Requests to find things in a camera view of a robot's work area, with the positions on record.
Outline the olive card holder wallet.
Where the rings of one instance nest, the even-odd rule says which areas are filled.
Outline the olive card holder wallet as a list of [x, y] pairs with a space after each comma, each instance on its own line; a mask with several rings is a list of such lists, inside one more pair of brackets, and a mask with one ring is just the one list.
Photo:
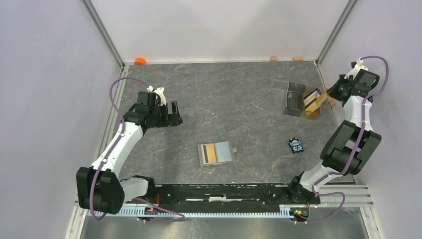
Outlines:
[[202, 146], [205, 144], [199, 144], [198, 145], [198, 154], [199, 154], [199, 164], [200, 167], [205, 166], [214, 166], [224, 163], [231, 163], [235, 161], [235, 153], [237, 152], [237, 148], [232, 146], [231, 141], [223, 141], [223, 142], [217, 142], [212, 143], [215, 147], [216, 152], [216, 163], [212, 164], [205, 164], [204, 163], [204, 154]]

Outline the gold credit card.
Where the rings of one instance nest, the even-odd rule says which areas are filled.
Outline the gold credit card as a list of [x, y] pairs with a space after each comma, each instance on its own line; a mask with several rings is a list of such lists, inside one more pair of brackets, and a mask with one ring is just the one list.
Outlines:
[[216, 152], [213, 144], [205, 144], [202, 146], [204, 154], [204, 163], [212, 164], [216, 163]]
[[311, 104], [307, 105], [307, 107], [304, 108], [306, 114], [310, 115], [311, 113], [317, 111], [327, 98], [328, 98], [327, 91], [321, 93], [321, 96], [316, 101], [312, 102]]

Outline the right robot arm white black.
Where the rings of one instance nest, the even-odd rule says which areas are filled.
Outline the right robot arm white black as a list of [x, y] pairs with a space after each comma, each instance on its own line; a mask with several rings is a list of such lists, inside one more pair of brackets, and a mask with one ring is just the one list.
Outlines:
[[287, 190], [291, 202], [313, 202], [324, 184], [348, 174], [356, 175], [363, 169], [382, 139], [374, 132], [369, 116], [370, 92], [379, 79], [379, 75], [361, 67], [340, 75], [327, 91], [328, 96], [342, 103], [345, 120], [325, 144], [321, 161], [292, 179]]

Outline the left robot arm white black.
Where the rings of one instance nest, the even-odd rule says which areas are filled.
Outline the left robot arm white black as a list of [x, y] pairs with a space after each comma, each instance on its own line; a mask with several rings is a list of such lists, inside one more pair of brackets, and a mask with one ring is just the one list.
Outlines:
[[120, 172], [148, 129], [178, 126], [182, 122], [177, 102], [166, 101], [164, 88], [140, 91], [136, 103], [121, 115], [119, 128], [104, 152], [90, 167], [77, 171], [80, 208], [116, 215], [124, 203], [136, 198], [152, 202], [157, 195], [153, 178], [135, 175], [120, 181]]

